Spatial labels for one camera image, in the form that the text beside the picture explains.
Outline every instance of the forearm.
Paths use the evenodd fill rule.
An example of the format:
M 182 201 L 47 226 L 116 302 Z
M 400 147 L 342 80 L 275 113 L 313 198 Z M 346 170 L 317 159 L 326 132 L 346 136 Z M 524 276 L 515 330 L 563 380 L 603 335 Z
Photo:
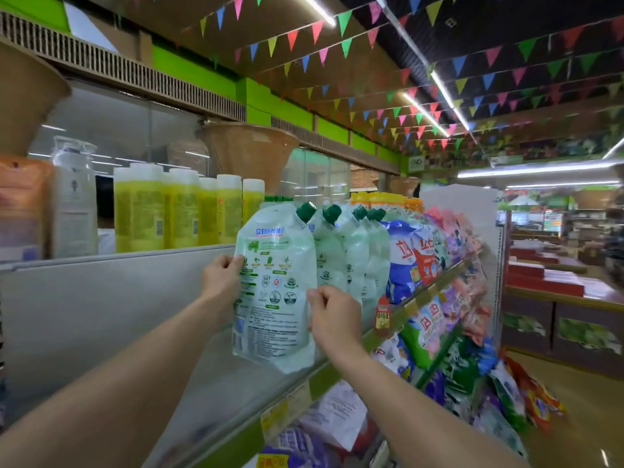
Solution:
M 363 351 L 339 363 L 404 468 L 526 468 L 493 437 L 477 432 Z
M 218 329 L 195 301 L 0 437 L 0 466 L 140 467 Z

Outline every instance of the floor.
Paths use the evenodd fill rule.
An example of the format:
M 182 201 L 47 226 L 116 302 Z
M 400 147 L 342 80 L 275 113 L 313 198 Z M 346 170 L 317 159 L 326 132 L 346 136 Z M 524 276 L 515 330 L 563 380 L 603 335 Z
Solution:
M 533 468 L 624 467 L 624 382 L 518 353 L 509 355 L 568 409 L 552 430 L 522 436 Z

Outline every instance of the ceiling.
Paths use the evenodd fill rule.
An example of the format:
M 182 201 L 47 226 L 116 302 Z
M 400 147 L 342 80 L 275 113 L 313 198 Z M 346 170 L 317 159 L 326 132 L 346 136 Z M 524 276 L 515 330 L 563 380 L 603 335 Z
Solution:
M 386 0 L 460 103 L 465 138 L 386 15 L 373 22 L 374 0 L 318 0 L 343 21 L 320 30 L 303 0 L 90 1 L 405 153 L 458 159 L 592 134 L 608 146 L 622 134 L 624 0 Z M 401 92 L 450 125 L 450 141 Z

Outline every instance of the white bottle cap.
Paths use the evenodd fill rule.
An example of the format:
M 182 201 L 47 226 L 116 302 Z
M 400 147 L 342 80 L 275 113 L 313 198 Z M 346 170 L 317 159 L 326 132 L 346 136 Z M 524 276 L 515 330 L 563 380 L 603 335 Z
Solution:
M 265 192 L 265 182 L 262 179 L 243 179 L 243 190 L 247 192 Z
M 162 175 L 164 174 L 162 166 L 159 166 L 158 164 L 132 163 L 130 165 L 130 170 L 132 171 L 131 180 L 161 182 Z
M 199 174 L 192 169 L 181 169 L 172 167 L 169 169 L 169 183 L 170 184 L 186 184 L 186 185 L 198 185 Z
M 132 172 L 129 167 L 115 167 L 113 169 L 113 182 L 128 182 L 132 180 Z
M 216 179 L 214 177 L 199 177 L 199 187 L 205 190 L 216 190 Z
M 241 189 L 243 188 L 243 183 L 240 180 L 240 176 L 219 174 L 216 176 L 216 187 L 218 189 Z

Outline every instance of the green bottle cap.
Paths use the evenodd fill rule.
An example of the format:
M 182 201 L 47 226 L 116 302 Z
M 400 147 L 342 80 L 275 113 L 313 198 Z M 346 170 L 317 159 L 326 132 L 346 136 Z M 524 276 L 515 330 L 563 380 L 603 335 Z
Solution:
M 311 202 L 304 202 L 297 209 L 297 216 L 304 222 L 308 223 L 312 215 L 316 213 L 316 207 Z
M 342 212 L 338 205 L 333 204 L 323 211 L 323 218 L 327 220 L 329 224 L 333 225 Z
M 358 220 L 363 220 L 366 218 L 366 215 L 368 215 L 368 210 L 362 205 L 359 205 L 355 210 L 353 210 L 353 216 Z

